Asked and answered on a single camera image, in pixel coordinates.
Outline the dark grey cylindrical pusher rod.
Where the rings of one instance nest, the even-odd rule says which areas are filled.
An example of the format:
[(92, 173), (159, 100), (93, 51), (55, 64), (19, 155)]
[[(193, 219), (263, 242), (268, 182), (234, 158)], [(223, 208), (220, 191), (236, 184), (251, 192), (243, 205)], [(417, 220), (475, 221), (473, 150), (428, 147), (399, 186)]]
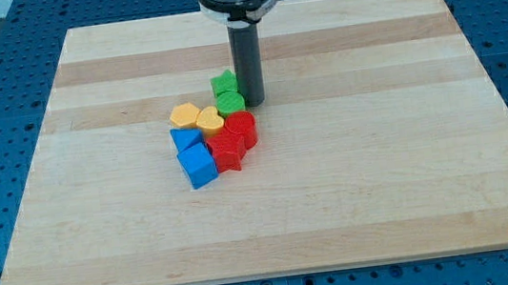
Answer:
[(247, 107), (258, 107), (264, 102), (265, 92), (257, 27), (228, 28), (228, 34), (238, 91)]

